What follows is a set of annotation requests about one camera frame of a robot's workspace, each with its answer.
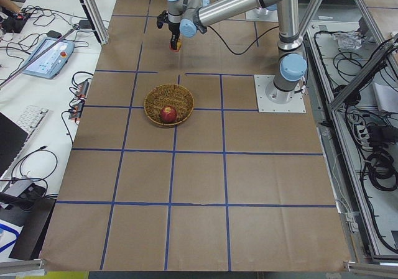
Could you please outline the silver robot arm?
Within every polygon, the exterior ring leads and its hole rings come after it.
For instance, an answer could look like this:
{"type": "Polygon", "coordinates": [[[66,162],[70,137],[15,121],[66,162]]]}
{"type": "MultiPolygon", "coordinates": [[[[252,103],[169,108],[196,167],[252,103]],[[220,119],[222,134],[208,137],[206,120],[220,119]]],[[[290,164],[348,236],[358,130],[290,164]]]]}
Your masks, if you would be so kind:
{"type": "Polygon", "coordinates": [[[219,0],[214,3],[209,0],[167,0],[167,9],[157,16],[157,27],[168,25],[172,33],[170,48],[178,50],[181,35],[204,34],[215,23],[273,5],[277,7],[279,24],[279,67],[272,83],[267,85],[266,95],[274,103],[287,104],[308,67],[303,55],[298,0],[219,0]]]}

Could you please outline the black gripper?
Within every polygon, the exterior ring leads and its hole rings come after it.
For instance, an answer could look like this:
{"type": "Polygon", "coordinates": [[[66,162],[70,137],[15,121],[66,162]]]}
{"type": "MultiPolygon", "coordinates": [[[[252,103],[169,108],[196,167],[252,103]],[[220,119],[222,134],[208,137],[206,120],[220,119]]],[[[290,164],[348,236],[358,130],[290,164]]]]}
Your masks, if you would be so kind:
{"type": "Polygon", "coordinates": [[[168,25],[169,31],[171,31],[171,38],[170,38],[170,49],[177,50],[178,49],[178,39],[180,38],[180,23],[179,22],[172,22],[169,19],[169,13],[167,11],[162,11],[157,16],[157,28],[163,28],[164,24],[168,25]]]}

